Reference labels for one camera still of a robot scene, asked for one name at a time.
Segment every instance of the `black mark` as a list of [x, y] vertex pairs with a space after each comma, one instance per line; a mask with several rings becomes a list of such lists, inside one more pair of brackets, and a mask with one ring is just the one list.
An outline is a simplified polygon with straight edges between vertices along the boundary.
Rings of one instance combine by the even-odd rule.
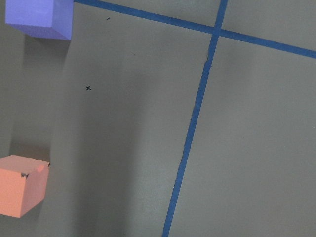
[[23, 178], [23, 177], [25, 177], [25, 179], [27, 179], [28, 178], [28, 174], [25, 174], [25, 173], [21, 173], [21, 178]]

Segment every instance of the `cube face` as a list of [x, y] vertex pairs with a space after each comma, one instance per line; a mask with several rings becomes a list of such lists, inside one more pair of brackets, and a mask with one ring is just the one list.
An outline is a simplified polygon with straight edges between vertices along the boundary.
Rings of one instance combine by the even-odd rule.
[[0, 214], [21, 217], [45, 197], [49, 163], [20, 156], [0, 159]]
[[71, 40], [73, 0], [6, 0], [5, 22], [32, 36]]

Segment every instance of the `box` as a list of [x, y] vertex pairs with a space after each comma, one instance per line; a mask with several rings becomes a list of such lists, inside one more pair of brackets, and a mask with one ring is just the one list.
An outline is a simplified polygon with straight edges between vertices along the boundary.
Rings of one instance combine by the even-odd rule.
[[0, 159], [0, 214], [21, 217], [45, 197], [49, 162], [11, 155]]
[[71, 40], [74, 0], [6, 0], [5, 22], [38, 38]]

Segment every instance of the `cube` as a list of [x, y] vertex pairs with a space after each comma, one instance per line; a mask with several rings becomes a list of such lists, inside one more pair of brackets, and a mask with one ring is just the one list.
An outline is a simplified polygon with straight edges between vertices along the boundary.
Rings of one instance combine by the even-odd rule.
[[6, 0], [5, 22], [38, 38], [71, 40], [74, 0]]
[[0, 159], [0, 214], [21, 217], [45, 197], [49, 162], [11, 155]]

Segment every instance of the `gray surface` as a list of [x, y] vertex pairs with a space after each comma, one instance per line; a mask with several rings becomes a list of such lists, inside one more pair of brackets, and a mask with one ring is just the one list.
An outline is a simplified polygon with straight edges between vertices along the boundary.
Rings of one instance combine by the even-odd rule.
[[230, 0], [223, 29], [316, 50], [314, 0]]
[[220, 0], [102, 0], [160, 15], [214, 26]]
[[315, 64], [220, 38], [170, 236], [316, 236]]
[[0, 27], [1, 155], [52, 163], [0, 236], [160, 236], [210, 35], [81, 4], [70, 44]]

